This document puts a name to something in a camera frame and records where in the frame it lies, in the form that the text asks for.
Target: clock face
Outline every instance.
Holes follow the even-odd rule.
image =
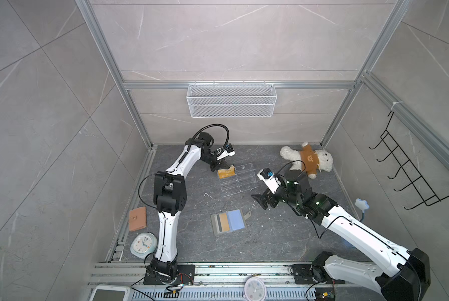
[[[264,282],[256,277],[248,279],[245,283],[245,297],[248,301],[263,301],[266,298]]]
[[[151,244],[152,239],[148,235],[141,234],[134,240],[132,248],[135,252],[144,254],[149,250]]]

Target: clear acrylic organizer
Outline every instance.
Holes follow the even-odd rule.
[[[235,166],[234,172],[235,175],[224,179],[219,179],[218,176],[222,196],[232,196],[257,187],[256,171],[252,163]]]
[[[193,118],[271,117],[276,98],[275,86],[265,82],[195,83],[186,95]]]

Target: gray wall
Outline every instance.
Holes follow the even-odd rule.
[[[127,81],[354,81],[393,0],[92,0]],[[271,118],[191,118],[185,90],[134,90],[155,143],[210,123],[233,143],[319,142],[346,90],[278,90]],[[221,131],[211,129],[217,141]]]
[[[92,0],[126,80],[354,80],[393,0]]]
[[[146,154],[72,0],[0,1],[0,299],[78,299]]]
[[[415,0],[373,73],[449,142],[449,1]],[[425,299],[449,300],[449,198],[431,207],[403,208],[421,202],[419,195],[412,186],[395,192],[393,188],[404,187],[408,179],[403,172],[393,180],[387,177],[393,177],[399,165],[391,156],[377,162],[388,153],[383,144],[369,149],[380,141],[388,113],[363,87],[327,148],[350,199],[364,198],[370,204],[365,224],[429,255],[432,286]],[[449,195],[449,171],[438,159],[396,117],[389,130],[437,195]],[[396,155],[405,161],[399,151]],[[412,179],[418,177],[406,168]],[[422,180],[415,183],[425,198],[432,195]]]
[[[373,73],[449,143],[449,0],[415,0]]]

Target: mesh shelf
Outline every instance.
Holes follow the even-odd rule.
[[[276,90],[267,83],[190,84],[186,99],[193,118],[271,117]]]

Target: red wire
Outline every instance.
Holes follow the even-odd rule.
[[[186,277],[191,279],[191,284],[194,284],[194,279],[192,279],[190,276],[188,276],[188,274],[185,274],[185,273],[180,273],[180,274],[181,274],[181,278],[183,277],[183,274],[184,274]]]

